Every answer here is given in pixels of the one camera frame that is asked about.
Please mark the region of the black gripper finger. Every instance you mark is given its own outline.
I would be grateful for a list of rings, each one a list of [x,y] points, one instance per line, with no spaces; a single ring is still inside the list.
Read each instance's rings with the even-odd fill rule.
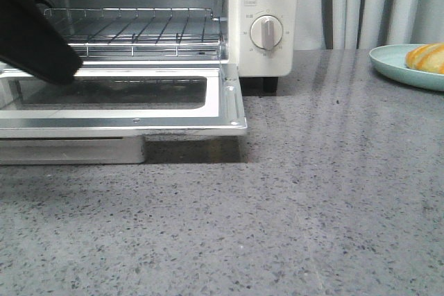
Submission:
[[[1,0],[1,61],[55,85],[71,84],[83,64],[33,0]]]

